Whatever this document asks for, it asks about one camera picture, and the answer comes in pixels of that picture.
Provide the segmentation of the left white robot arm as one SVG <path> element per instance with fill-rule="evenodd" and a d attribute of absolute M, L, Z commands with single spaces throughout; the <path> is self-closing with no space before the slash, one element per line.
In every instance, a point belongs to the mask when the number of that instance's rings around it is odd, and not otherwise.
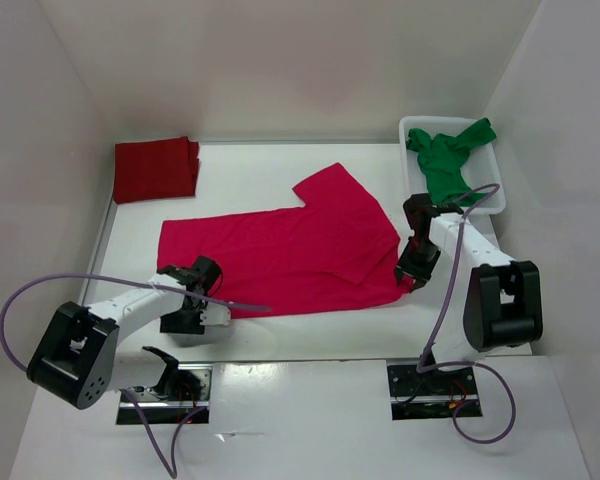
<path fill-rule="evenodd" d="M 110 390 L 143 387 L 156 399 L 194 383 L 174 356 L 154 346 L 124 354 L 120 344 L 157 321 L 163 333 L 202 335 L 207 325 L 226 326 L 227 307 L 210 302 L 221 267 L 204 256 L 188 267 L 168 265 L 143 287 L 82 306 L 62 304 L 26 367 L 27 378 L 79 410 Z"/>

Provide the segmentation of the pink t shirt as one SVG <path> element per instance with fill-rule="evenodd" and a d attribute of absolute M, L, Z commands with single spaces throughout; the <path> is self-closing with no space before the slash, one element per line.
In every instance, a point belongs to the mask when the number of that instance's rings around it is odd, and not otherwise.
<path fill-rule="evenodd" d="M 165 221 L 158 267 L 208 257 L 223 271 L 222 298 L 263 305 L 270 316 L 366 309 L 413 290 L 412 280 L 394 274 L 396 229 L 341 164 L 293 191 L 302 206 Z"/>

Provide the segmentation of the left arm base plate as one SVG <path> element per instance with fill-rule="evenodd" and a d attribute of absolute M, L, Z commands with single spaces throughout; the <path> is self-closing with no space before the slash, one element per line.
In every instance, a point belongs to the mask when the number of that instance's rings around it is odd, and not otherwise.
<path fill-rule="evenodd" d="M 167 393 L 159 394 L 144 386 L 130 388 L 130 394 L 150 425 L 176 426 L 193 411 L 195 414 L 187 424 L 209 423 L 213 365 L 185 363 L 180 371 L 178 382 Z"/>

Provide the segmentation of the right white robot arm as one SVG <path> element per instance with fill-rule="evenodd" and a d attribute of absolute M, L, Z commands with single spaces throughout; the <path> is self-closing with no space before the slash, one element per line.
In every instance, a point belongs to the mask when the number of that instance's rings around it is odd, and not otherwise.
<path fill-rule="evenodd" d="M 438 318 L 417 364 L 430 393 L 453 381 L 453 370 L 471 366 L 501 347 L 516 348 L 543 333 L 538 267 L 501 251 L 456 204 L 436 205 L 419 193 L 403 204 L 412 229 L 394 268 L 396 282 L 424 287 L 438 260 L 451 271 Z"/>

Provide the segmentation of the dark red t shirt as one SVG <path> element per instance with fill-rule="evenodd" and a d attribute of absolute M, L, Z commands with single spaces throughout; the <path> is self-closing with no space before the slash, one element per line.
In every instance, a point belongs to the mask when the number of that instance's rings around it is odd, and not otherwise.
<path fill-rule="evenodd" d="M 115 145 L 116 204 L 194 197 L 199 143 L 188 137 Z"/>

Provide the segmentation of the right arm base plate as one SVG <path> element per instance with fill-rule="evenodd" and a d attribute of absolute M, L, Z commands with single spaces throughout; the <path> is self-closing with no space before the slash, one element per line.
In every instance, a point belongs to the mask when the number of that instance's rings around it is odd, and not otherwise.
<path fill-rule="evenodd" d="M 477 384 L 469 367 L 419 374 L 414 361 L 386 365 L 393 421 L 482 416 Z"/>

